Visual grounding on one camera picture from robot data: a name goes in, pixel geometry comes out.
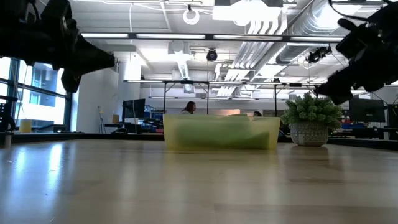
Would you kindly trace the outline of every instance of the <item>potted plant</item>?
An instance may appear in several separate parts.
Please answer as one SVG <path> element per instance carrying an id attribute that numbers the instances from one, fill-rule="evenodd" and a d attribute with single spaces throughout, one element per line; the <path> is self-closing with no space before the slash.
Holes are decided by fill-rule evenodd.
<path id="1" fill-rule="evenodd" d="M 329 98 L 312 98 L 306 93 L 286 104 L 289 108 L 280 118 L 290 126 L 292 140 L 299 146 L 322 146 L 328 141 L 328 129 L 341 127 L 341 108 Z"/>

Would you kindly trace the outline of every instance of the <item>woman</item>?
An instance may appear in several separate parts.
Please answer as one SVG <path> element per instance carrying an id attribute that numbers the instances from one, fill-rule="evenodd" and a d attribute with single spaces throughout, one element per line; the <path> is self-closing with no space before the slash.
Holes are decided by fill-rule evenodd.
<path id="1" fill-rule="evenodd" d="M 255 111 L 255 112 L 253 113 L 253 116 L 262 116 L 262 115 L 261 115 L 261 113 L 260 113 L 260 112 L 258 112 L 258 111 Z"/>
<path id="2" fill-rule="evenodd" d="M 189 101 L 187 106 L 181 111 L 180 114 L 193 114 L 193 112 L 197 109 L 197 105 L 195 102 Z"/>

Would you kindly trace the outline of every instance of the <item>plastic bin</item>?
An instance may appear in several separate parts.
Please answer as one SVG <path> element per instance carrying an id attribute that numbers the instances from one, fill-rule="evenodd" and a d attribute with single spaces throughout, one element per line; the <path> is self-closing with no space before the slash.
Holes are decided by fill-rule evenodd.
<path id="1" fill-rule="evenodd" d="M 276 149 L 280 118 L 164 115 L 167 149 Z"/>

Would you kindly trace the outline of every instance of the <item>table surface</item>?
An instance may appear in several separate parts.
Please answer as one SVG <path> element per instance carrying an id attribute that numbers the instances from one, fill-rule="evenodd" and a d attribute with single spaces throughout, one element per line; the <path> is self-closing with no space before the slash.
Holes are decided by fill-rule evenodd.
<path id="1" fill-rule="evenodd" d="M 0 149 L 0 223 L 396 223 L 398 154 L 326 145 L 167 151 L 78 140 Z"/>

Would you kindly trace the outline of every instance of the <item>fluorescent light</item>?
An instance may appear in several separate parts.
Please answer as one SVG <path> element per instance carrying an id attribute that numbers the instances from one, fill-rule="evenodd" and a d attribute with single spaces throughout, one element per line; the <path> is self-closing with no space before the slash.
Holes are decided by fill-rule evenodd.
<path id="1" fill-rule="evenodd" d="M 135 82 L 135 83 L 162 83 L 162 80 L 123 80 L 123 82 Z"/>
<path id="2" fill-rule="evenodd" d="M 365 90 L 351 90 L 351 93 L 353 95 L 358 95 L 358 94 L 366 93 L 366 91 Z"/>
<path id="3" fill-rule="evenodd" d="M 280 41 L 282 37 L 273 35 L 214 35 L 215 40 L 263 40 L 263 41 Z"/>
<path id="4" fill-rule="evenodd" d="M 203 34 L 137 34 L 138 39 L 200 39 L 203 40 Z"/>
<path id="5" fill-rule="evenodd" d="M 131 3 L 143 3 L 143 4 L 159 4 L 163 1 L 148 1 L 148 0 L 74 0 L 77 2 L 103 2 L 105 4 L 131 4 Z M 171 5 L 198 5 L 201 6 L 203 3 L 201 1 L 164 1 L 164 4 Z"/>
<path id="6" fill-rule="evenodd" d="M 164 99 L 163 96 L 148 96 L 150 99 Z M 175 99 L 175 97 L 166 96 L 166 99 Z"/>
<path id="7" fill-rule="evenodd" d="M 275 85 L 275 83 L 271 82 L 248 82 L 248 85 Z"/>
<path id="8" fill-rule="evenodd" d="M 219 81 L 212 81 L 209 82 L 210 84 L 231 84 L 231 85 L 240 85 L 243 84 L 244 82 L 219 82 Z"/>
<path id="9" fill-rule="evenodd" d="M 344 37 L 329 37 L 329 36 L 303 36 L 303 37 L 291 37 L 289 41 L 298 41 L 298 42 L 321 42 L 321 43 L 339 43 L 343 40 Z"/>
<path id="10" fill-rule="evenodd" d="M 129 34 L 82 33 L 84 38 L 129 38 Z"/>
<path id="11" fill-rule="evenodd" d="M 202 97 L 179 97 L 179 98 L 183 98 L 183 99 L 187 99 L 187 100 L 199 100 L 199 99 L 206 99 L 206 98 L 202 98 Z"/>
<path id="12" fill-rule="evenodd" d="M 318 43 L 286 43 L 288 46 L 298 47 L 329 47 L 329 44 L 318 44 Z"/>

